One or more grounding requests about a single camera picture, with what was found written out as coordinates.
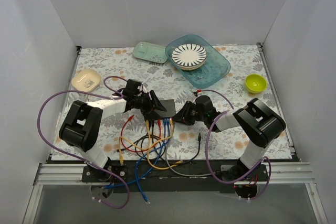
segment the gray cable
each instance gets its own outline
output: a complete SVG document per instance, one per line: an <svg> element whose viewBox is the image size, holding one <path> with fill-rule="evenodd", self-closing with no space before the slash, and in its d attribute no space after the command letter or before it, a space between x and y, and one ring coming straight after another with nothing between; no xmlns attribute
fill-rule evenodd
<svg viewBox="0 0 336 224"><path fill-rule="evenodd" d="M169 148L169 144L168 146L166 147L166 153L165 153L165 159L166 159L166 162L170 168L170 170L172 170L174 173L180 175L180 176L184 176L184 177L190 177L190 178L195 178L195 177L208 177L211 175L211 173L208 173L208 174L200 174L200 175L188 175L188 174L182 174L182 173L179 173L177 171L175 171L169 164L169 161L168 161L168 157L167 157L167 153L168 153L168 148Z"/></svg>

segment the black and white plate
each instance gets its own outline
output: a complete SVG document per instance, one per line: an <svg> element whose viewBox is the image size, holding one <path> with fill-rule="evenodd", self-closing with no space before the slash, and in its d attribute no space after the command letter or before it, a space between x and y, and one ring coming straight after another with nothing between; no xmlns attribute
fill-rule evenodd
<svg viewBox="0 0 336 224"><path fill-rule="evenodd" d="M172 60L183 70L194 70L204 64L206 51L196 44L184 44L172 52Z"/></svg>

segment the yellow cable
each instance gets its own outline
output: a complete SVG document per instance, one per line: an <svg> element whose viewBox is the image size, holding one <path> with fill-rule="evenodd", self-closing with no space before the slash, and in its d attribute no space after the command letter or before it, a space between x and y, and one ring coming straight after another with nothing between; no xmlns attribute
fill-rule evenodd
<svg viewBox="0 0 336 224"><path fill-rule="evenodd" d="M174 134L174 125L173 125L173 121L172 121L172 120L170 120L170 126L171 126L171 129L172 129L172 130L171 130L171 135L168 136L168 137L165 137L165 138L162 138L162 139L157 140L154 144L152 144L152 145L148 148L148 151L147 151L147 162L150 164L150 166L152 166L153 168L158 169L158 170L168 170L168 169L170 169L170 168L169 168L169 167L165 167L165 168L163 168L163 167L157 167L157 166L153 165L153 164L151 163L150 159L149 159L149 153L150 153L151 149L152 149L158 142L161 142L161 141L170 139L170 138L173 136L173 134Z"/></svg>
<svg viewBox="0 0 336 224"><path fill-rule="evenodd" d="M149 121L146 121L146 127L147 127L147 131L148 131L148 138L150 138L150 134L149 134ZM137 145L134 144L131 140L129 140L128 138L126 138L126 137L124 137L124 136L120 136L119 138L122 138L122 139L126 140L126 141L129 142L131 145L133 145L135 148L138 148L138 149L140 149L140 150L142 150L142 151L147 151L147 150L148 150L148 148L143 149L143 148L137 146Z"/></svg>
<svg viewBox="0 0 336 224"><path fill-rule="evenodd" d="M120 165L124 165L124 158L122 157L122 154L121 154L121 138L119 138L119 160L120 160Z"/></svg>

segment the bowl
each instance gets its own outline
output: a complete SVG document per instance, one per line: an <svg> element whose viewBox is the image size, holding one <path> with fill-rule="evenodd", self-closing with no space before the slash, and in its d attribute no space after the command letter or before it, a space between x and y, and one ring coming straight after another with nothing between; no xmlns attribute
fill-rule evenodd
<svg viewBox="0 0 336 224"><path fill-rule="evenodd" d="M84 92L91 92L99 83L100 75L90 68L80 71L71 80L71 84L75 89Z"/></svg>
<svg viewBox="0 0 336 224"><path fill-rule="evenodd" d="M259 94L266 89L267 81L264 77L253 73L246 77L245 86L248 92Z"/></svg>

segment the teal tray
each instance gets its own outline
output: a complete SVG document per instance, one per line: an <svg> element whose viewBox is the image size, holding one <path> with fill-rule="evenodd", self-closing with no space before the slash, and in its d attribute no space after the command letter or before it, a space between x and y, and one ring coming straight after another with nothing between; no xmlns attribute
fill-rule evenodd
<svg viewBox="0 0 336 224"><path fill-rule="evenodd" d="M153 61L156 63L165 63L167 56L164 52L165 47L148 42L138 43L134 50L133 56L139 59Z"/></svg>
<svg viewBox="0 0 336 224"><path fill-rule="evenodd" d="M171 55L174 49L183 44L197 44L205 48L207 57L205 63L198 69L184 71L173 62ZM165 50L168 60L179 70L179 72L196 88L205 89L215 84L221 78L226 76L231 65L223 55L221 55L208 42L197 35L186 35L171 42Z"/></svg>

